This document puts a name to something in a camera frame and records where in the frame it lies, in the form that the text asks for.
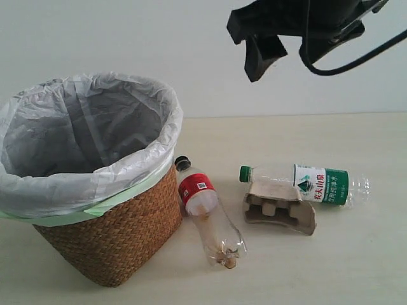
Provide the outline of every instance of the wicker basket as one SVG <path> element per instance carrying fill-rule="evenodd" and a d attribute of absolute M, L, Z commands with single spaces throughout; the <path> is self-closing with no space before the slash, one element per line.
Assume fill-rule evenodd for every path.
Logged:
<path fill-rule="evenodd" d="M 172 167 L 154 187 L 102 217 L 67 226 L 34 227 L 87 278 L 117 287 L 153 256 L 181 219 Z"/>

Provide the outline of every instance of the plastic garbage bag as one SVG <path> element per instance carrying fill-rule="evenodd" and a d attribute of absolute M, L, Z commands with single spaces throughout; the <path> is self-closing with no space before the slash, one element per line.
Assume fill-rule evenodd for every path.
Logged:
<path fill-rule="evenodd" d="M 0 211 L 84 210 L 172 159 L 183 112 L 174 90 L 117 73 L 54 79 L 0 110 Z"/>

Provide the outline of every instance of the table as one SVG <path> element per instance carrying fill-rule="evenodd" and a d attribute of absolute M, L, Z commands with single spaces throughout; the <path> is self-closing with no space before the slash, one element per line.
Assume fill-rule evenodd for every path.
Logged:
<path fill-rule="evenodd" d="M 176 154 L 208 173 L 244 235 L 235 269 L 211 269 L 185 219 L 129 281 L 102 288 L 30 225 L 0 220 L 0 304 L 406 304 L 406 113 L 185 119 Z M 313 236 L 246 224 L 240 165 L 278 162 L 364 173 L 371 201 L 316 205 Z"/>

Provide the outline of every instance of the white wall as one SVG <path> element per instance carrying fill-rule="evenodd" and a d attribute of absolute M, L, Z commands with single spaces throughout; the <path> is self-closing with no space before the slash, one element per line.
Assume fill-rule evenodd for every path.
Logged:
<path fill-rule="evenodd" d="M 257 83 L 244 73 L 245 45 L 226 30 L 250 0 L 14 0 L 0 4 L 0 97 L 56 77 L 118 71 L 159 78 L 187 117 L 407 111 L 407 42 L 362 67 L 314 76 L 285 38 L 289 56 Z M 364 18 L 366 33 L 321 60 L 338 67 L 407 27 L 407 1 Z"/>

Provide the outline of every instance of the soda bottle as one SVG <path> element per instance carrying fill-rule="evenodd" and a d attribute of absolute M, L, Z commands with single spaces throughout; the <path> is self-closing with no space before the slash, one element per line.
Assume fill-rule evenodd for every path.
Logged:
<path fill-rule="evenodd" d="M 370 181 L 364 175 L 345 170 L 294 164 L 242 166 L 241 182 L 258 179 L 287 182 L 297 187 L 304 200 L 351 207 L 369 199 Z"/>
<path fill-rule="evenodd" d="M 246 254 L 245 242 L 231 222 L 208 176 L 180 156 L 175 160 L 178 192 L 186 212 L 196 225 L 209 262 L 229 269 Z"/>

